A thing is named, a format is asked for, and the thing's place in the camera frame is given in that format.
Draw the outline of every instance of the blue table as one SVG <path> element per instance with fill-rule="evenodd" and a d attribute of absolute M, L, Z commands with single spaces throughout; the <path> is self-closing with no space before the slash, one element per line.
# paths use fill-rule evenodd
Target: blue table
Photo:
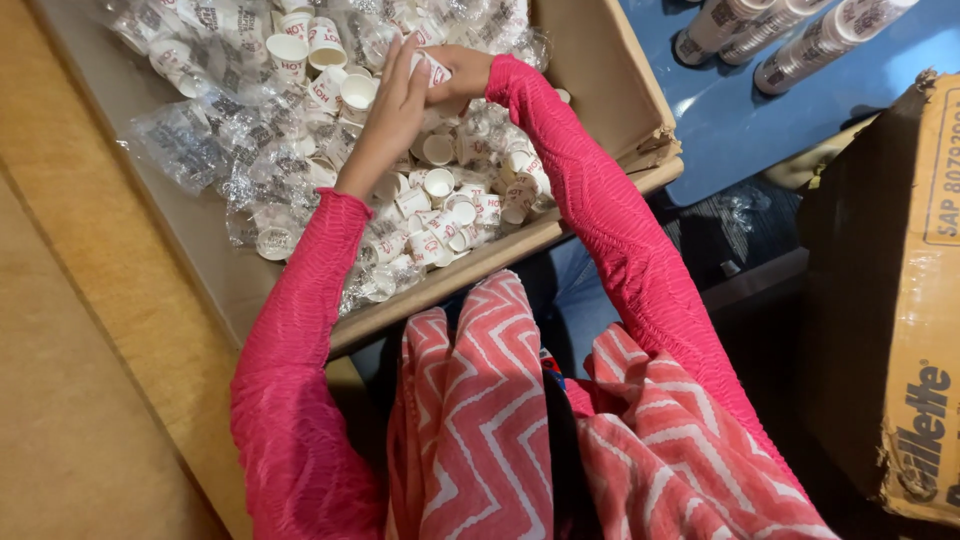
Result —
<path fill-rule="evenodd" d="M 779 43 L 742 66 L 714 57 L 686 67 L 675 60 L 673 37 L 701 4 L 620 4 L 677 119 L 685 169 L 666 192 L 681 207 L 836 134 L 851 118 L 888 107 L 927 67 L 960 71 L 960 0 L 920 0 L 877 37 L 776 98 L 754 88 L 753 73 Z"/>

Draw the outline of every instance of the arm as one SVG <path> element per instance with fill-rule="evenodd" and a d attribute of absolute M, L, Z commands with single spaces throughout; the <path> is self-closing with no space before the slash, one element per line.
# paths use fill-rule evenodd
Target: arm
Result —
<path fill-rule="evenodd" d="M 509 109 L 511 120 L 530 136 L 561 215 L 593 257 L 630 336 L 647 352 L 668 351 L 761 449 L 779 458 L 680 254 L 623 170 L 525 63 L 496 57 L 486 96 Z"/>
<path fill-rule="evenodd" d="M 323 369 L 344 279 L 370 210 L 332 189 L 321 194 L 253 325 L 231 384 L 230 429 L 256 538 L 375 537 L 370 527 L 385 512 L 370 468 L 347 440 Z M 359 519 L 330 518 L 345 514 Z M 356 528 L 343 530 L 343 524 Z"/>

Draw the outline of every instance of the blue denim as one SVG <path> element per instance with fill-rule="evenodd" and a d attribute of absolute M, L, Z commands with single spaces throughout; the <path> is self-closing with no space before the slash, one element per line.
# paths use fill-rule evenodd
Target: blue denim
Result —
<path fill-rule="evenodd" d="M 607 297 L 596 264 L 579 238 L 570 238 L 510 267 L 526 289 L 540 327 L 541 345 L 557 360 L 565 377 L 587 379 L 584 359 L 593 339 L 620 315 Z M 450 326 L 456 325 L 467 291 L 441 303 Z M 396 357 L 406 321 L 393 325 L 350 359 L 376 402 L 396 384 Z M 389 409 L 389 402 L 384 404 Z"/>

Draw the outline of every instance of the woman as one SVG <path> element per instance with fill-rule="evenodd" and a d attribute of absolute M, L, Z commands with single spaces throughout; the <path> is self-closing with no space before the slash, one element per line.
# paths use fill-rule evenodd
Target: woman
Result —
<path fill-rule="evenodd" d="M 594 342 L 594 381 L 565 381 L 605 535 L 833 537 L 764 433 L 679 254 L 572 110 L 526 64 L 456 46 L 427 49 L 453 72 L 428 88 L 423 61 L 410 73 L 415 46 L 391 47 L 366 128 L 237 366 L 231 428 L 256 538 L 568 533 L 553 530 L 553 383 L 544 390 L 539 332 L 512 273 L 469 294 L 455 344 L 442 310 L 410 319 L 389 503 L 326 389 L 330 329 L 371 217 L 362 201 L 413 142 L 424 103 L 484 96 L 530 136 L 624 322 Z"/>

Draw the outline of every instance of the pink textured top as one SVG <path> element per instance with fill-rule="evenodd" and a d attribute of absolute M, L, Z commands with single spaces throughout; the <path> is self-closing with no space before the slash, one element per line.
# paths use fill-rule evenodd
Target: pink textured top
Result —
<path fill-rule="evenodd" d="M 669 353 L 802 489 L 763 431 L 680 254 L 623 171 L 535 69 L 497 57 L 487 100 L 530 136 L 566 223 L 596 262 L 632 339 Z M 371 212 L 322 189 L 320 206 L 253 325 L 230 427 L 258 539 L 380 537 L 386 491 L 350 447 L 326 388 L 330 329 Z"/>

